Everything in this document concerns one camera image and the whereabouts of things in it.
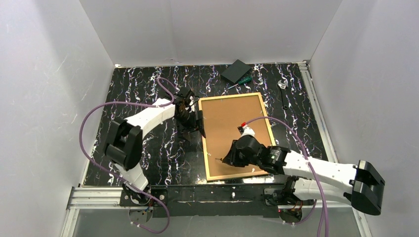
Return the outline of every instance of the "white wall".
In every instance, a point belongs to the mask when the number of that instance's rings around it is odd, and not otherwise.
[[[113,64],[78,0],[1,1],[0,61],[0,235],[59,236]]]
[[[310,59],[341,0],[81,0],[114,64]]]
[[[375,237],[419,236],[419,2],[344,0],[310,70],[340,161],[386,180]]]

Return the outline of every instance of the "screwdriver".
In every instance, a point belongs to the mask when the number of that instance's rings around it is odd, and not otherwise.
[[[231,86],[231,87],[227,88],[227,90],[229,90],[229,89],[231,89],[231,88],[233,88],[233,87],[235,87],[235,86],[237,86],[237,85],[243,85],[243,84],[245,84],[245,83],[248,83],[249,81],[251,81],[251,76],[248,76],[248,77],[245,77],[245,78],[241,79],[241,80],[240,80],[237,84],[235,84],[234,86]]]

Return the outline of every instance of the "wooden frame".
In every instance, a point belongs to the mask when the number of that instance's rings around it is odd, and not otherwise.
[[[230,99],[230,98],[237,98],[237,97],[244,97],[244,96],[258,96],[260,101],[260,107],[262,109],[263,116],[267,116],[265,105],[263,103],[262,95],[260,92],[256,93],[247,93],[247,94],[238,94],[238,95],[224,95],[224,96],[215,96],[215,97],[207,97],[201,98],[198,102],[198,106],[202,108],[202,102],[208,100],[222,100],[222,99]],[[275,145],[275,139],[272,134],[271,125],[268,119],[265,119],[266,127],[268,129],[269,138],[271,141],[271,145]],[[247,172],[247,173],[237,173],[237,174],[230,174],[230,175],[218,175],[218,176],[210,176],[210,167],[208,162],[208,152],[207,152],[207,141],[204,137],[202,137],[202,144],[204,149],[204,160],[205,160],[205,172],[207,176],[207,181],[216,181],[216,180],[223,180],[223,179],[233,179],[233,178],[245,178],[245,177],[252,177],[252,176],[260,176],[268,174],[265,171],[256,171],[256,172]]]

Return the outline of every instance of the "black sponge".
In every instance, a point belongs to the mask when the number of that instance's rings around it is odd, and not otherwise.
[[[236,84],[240,78],[244,76],[249,70],[250,66],[240,60],[236,60],[230,65],[224,72],[221,73],[221,77]]]

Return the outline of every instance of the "black end effector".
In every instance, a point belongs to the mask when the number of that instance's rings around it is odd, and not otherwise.
[[[289,149],[279,146],[267,148],[253,136],[245,135],[233,141],[222,162],[235,167],[253,164],[271,174],[284,174],[285,157],[289,152]]]
[[[202,110],[195,110],[194,113],[191,113],[191,106],[194,105],[197,101],[191,104],[192,98],[199,98],[195,96],[195,93],[182,87],[179,92],[175,94],[175,112],[174,118],[176,119],[176,126],[178,137],[184,140],[190,141],[189,133],[199,131],[203,137],[206,137],[204,131],[204,116]]]
[[[143,132],[140,126],[132,126],[125,120],[111,121],[106,137],[104,154],[125,170],[134,168],[141,159]]]
[[[269,205],[294,205],[298,202],[303,201],[305,205],[312,205],[314,200],[300,200],[294,195],[295,192],[295,182],[299,178],[296,176],[288,176],[287,181],[284,184],[282,189],[277,189],[272,194],[264,194],[264,198]]]
[[[344,193],[353,208],[369,215],[380,215],[385,181],[374,168],[360,160],[356,168],[355,180],[351,180],[352,194]]]

